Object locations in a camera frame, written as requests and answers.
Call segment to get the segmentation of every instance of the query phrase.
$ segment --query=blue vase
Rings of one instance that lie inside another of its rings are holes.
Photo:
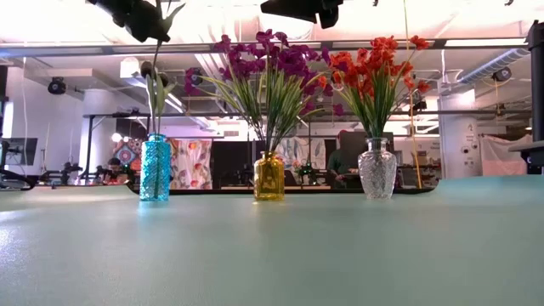
[[[151,133],[142,146],[139,186],[141,201],[168,201],[170,194],[170,144],[167,137]]]

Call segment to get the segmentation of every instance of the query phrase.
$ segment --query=yellow vase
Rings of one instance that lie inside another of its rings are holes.
[[[282,201],[285,197],[283,161],[275,152],[266,151],[263,158],[255,161],[253,194],[258,201]]]

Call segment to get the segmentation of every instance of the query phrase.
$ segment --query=white column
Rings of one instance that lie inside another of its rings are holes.
[[[441,111],[475,108],[474,90],[443,94]],[[439,116],[440,148],[444,179],[459,179],[482,175],[482,159],[478,142],[478,123],[471,115]]]
[[[83,114],[111,114],[117,111],[116,95],[104,89],[89,89],[85,91],[83,99]],[[100,118],[94,118],[93,124],[96,128],[93,130],[91,142],[91,157],[89,172],[96,171],[99,165],[105,166],[110,158],[113,157],[115,143],[111,141],[111,135],[116,132],[116,119],[105,118],[98,124]],[[83,170],[87,166],[87,146],[88,146],[89,119],[84,119],[82,124],[81,148],[79,154],[79,165]]]

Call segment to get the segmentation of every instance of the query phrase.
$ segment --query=vase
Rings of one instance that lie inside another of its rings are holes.
[[[367,139],[368,151],[359,155],[359,175],[366,198],[390,199],[397,173],[397,159],[386,151],[387,139]]]
[[[282,201],[285,197],[283,161],[275,152],[263,152],[263,158],[255,161],[253,195],[258,201]]]
[[[149,135],[142,145],[142,171],[139,199],[141,201],[168,201],[170,194],[170,144],[159,133]]]

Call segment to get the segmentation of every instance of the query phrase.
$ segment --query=teal table surface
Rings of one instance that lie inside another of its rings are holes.
[[[0,193],[0,305],[542,306],[544,177],[433,192]]]

